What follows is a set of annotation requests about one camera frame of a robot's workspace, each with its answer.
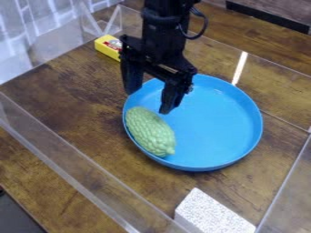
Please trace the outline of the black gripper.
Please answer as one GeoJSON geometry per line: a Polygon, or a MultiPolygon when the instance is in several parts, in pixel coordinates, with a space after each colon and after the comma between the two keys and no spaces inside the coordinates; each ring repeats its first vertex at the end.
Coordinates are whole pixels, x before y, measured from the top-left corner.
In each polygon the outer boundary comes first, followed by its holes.
{"type": "Polygon", "coordinates": [[[165,82],[158,113],[166,115],[193,89],[196,68],[182,56],[193,7],[144,7],[141,9],[141,36],[121,35],[120,70],[128,95],[141,88],[142,74],[165,82]]]}

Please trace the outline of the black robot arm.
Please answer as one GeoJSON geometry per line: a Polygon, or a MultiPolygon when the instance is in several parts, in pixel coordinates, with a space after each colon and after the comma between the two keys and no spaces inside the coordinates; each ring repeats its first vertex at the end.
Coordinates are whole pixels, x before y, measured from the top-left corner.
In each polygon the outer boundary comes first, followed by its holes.
{"type": "Polygon", "coordinates": [[[121,35],[120,69],[128,95],[141,88],[142,74],[164,82],[160,114],[168,114],[190,92],[196,68],[182,56],[189,13],[200,0],[144,0],[141,37],[121,35]]]}

